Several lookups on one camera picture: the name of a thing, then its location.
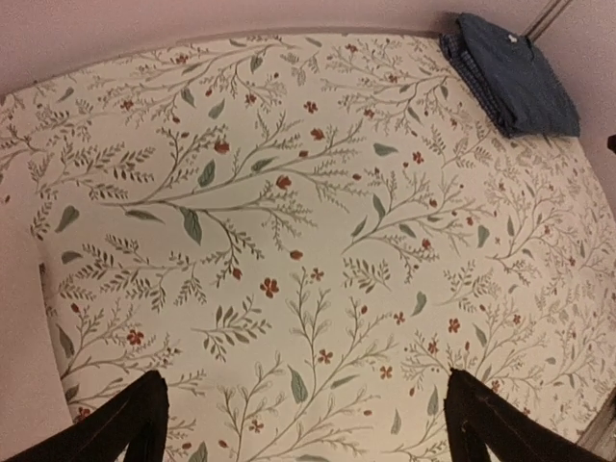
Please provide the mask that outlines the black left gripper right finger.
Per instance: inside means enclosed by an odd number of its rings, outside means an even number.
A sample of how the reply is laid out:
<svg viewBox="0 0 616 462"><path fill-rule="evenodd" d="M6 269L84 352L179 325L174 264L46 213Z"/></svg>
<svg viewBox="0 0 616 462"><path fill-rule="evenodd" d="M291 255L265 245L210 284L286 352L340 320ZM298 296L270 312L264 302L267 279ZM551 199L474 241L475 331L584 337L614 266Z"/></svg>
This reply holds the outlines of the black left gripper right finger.
<svg viewBox="0 0 616 462"><path fill-rule="evenodd" d="M453 461L599 462L611 459L611 398L573 443L532 420L475 376L452 369L444 399Z"/></svg>

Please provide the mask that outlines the teal blue garment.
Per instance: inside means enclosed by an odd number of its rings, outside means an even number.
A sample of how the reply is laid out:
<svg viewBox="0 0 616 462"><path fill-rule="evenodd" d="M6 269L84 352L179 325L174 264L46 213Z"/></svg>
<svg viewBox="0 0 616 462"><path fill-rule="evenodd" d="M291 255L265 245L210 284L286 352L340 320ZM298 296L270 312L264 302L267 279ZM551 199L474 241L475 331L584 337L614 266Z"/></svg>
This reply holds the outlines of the teal blue garment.
<svg viewBox="0 0 616 462"><path fill-rule="evenodd" d="M457 24L488 90L496 97L509 137L580 135L576 105L528 37L473 13L460 14Z"/></svg>

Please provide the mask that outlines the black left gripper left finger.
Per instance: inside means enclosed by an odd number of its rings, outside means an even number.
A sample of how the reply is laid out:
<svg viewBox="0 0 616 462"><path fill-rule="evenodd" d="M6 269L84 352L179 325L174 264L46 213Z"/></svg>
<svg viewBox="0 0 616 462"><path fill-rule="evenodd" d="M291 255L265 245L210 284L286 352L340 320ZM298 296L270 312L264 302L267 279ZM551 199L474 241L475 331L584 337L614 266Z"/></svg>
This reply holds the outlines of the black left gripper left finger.
<svg viewBox="0 0 616 462"><path fill-rule="evenodd" d="M13 462L126 461L164 459L169 401L167 383L145 372L73 426L12 456Z"/></svg>

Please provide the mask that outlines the blue plaid button shirt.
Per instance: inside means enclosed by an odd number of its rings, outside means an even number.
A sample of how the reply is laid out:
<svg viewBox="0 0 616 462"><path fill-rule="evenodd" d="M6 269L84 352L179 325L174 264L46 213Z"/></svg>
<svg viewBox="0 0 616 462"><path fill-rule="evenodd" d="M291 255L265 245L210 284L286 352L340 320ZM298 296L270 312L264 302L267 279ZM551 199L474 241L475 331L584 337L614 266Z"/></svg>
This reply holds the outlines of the blue plaid button shirt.
<svg viewBox="0 0 616 462"><path fill-rule="evenodd" d="M478 101L490 121L507 138L515 135L508 124L502 105L497 100L477 62L460 34L442 34L439 46L452 68Z"/></svg>

